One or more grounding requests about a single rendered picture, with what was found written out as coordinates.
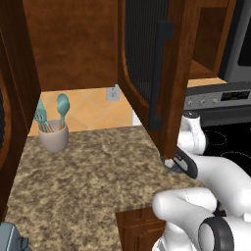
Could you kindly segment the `brown wooden cabinet door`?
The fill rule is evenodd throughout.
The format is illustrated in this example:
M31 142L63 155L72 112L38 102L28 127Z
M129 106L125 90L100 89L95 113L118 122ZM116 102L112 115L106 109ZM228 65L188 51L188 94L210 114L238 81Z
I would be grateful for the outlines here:
M0 223L40 92L23 0L0 0Z
M162 157L176 143L199 22L199 0L118 0L118 83ZM157 21L173 23L163 48L156 114L159 130L148 127Z

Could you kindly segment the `open brown wooden cabinet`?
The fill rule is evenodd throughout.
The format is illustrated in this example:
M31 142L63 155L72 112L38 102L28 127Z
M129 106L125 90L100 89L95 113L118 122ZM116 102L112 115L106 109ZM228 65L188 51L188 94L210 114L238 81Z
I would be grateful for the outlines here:
M117 82L118 0L23 0L43 91Z

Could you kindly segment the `teal spoon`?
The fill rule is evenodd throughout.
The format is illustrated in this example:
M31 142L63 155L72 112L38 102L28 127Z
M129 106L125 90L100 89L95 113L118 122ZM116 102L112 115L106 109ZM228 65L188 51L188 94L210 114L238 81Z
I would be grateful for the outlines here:
M57 111L60 114L59 129L65 126L65 115L70 109L69 98L66 94L61 93L57 97Z

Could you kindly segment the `beige utensil pot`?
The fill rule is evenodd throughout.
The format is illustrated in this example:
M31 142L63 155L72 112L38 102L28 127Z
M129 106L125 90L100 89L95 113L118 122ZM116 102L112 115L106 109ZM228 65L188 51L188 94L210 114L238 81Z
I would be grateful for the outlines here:
M65 125L62 129L59 129L59 123L59 120L49 120L48 124L52 127L52 132L38 131L42 145L51 153L60 152L68 145L68 126Z

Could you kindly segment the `teal slotted spatula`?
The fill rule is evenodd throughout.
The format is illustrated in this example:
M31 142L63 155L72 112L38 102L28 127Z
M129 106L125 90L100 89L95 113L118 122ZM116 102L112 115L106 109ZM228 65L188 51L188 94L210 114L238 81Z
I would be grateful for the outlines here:
M39 128L43 132L52 132L52 128L47 122L47 113L41 99L38 100L34 119L37 121Z

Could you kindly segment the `brown wooden drawer front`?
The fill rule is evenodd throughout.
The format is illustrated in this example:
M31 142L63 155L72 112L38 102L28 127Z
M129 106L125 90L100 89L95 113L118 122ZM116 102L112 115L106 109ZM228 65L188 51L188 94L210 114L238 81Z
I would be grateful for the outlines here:
M151 207L117 212L116 219L123 251L152 251L166 224Z

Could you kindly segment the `black and steel stove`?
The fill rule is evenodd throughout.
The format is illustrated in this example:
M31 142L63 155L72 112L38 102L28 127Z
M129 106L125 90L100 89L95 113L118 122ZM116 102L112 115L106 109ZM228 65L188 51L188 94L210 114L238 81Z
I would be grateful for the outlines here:
M183 110L200 115L208 140L204 156L251 166L251 82L188 87Z

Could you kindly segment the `steel microwave oven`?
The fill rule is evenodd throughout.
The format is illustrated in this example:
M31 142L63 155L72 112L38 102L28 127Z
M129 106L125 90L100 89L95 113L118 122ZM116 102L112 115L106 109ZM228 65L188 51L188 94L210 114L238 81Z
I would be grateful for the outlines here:
M236 0L218 77L251 81L251 0Z

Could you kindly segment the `grey blue appliance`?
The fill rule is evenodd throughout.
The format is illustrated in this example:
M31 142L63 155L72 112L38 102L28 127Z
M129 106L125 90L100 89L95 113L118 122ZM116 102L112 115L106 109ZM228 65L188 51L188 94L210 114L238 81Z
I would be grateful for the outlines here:
M9 222L0 224L0 251L31 251L28 239L21 236L17 227Z

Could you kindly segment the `white wall outlet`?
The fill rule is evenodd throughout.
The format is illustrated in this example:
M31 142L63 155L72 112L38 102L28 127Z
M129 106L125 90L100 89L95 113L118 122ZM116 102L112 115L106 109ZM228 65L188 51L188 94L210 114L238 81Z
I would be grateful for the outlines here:
M115 84L113 87L106 88L106 100L108 102L120 100L120 88L117 84Z

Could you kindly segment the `brown wooden wall cabinet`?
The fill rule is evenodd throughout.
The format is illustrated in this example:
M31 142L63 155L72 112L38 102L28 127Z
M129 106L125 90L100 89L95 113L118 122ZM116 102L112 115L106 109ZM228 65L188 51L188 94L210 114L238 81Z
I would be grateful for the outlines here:
M199 23L189 78L217 77L236 0L199 0Z

